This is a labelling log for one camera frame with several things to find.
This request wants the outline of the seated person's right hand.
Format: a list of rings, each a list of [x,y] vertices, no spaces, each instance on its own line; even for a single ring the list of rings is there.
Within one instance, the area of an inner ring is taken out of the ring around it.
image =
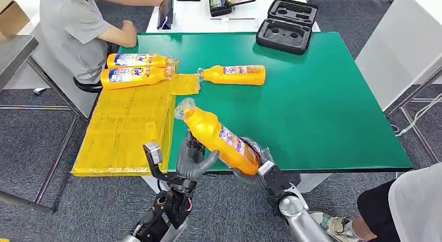
[[[134,46],[137,42],[137,30],[130,20],[124,20],[122,22],[122,29],[124,33],[124,40],[126,41],[127,45]]]

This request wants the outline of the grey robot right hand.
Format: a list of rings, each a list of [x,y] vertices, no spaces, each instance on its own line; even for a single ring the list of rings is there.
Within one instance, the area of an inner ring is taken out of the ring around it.
[[[274,159],[268,148],[263,149],[257,142],[255,142],[254,140],[248,137],[241,137],[240,139],[243,142],[245,142],[247,145],[249,145],[258,154],[260,161],[259,166],[263,165],[267,161],[274,162]],[[258,173],[252,176],[244,174],[237,168],[231,168],[231,171],[241,182],[245,184],[251,185],[255,188],[262,188],[262,189],[267,188],[267,184],[265,183],[263,177],[260,176]]]

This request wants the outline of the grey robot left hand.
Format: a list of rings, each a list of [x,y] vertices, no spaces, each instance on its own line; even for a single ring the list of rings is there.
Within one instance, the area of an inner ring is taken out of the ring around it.
[[[218,159],[218,150],[213,150],[205,157],[205,146],[188,130],[180,145],[176,172],[188,180],[197,181]]]

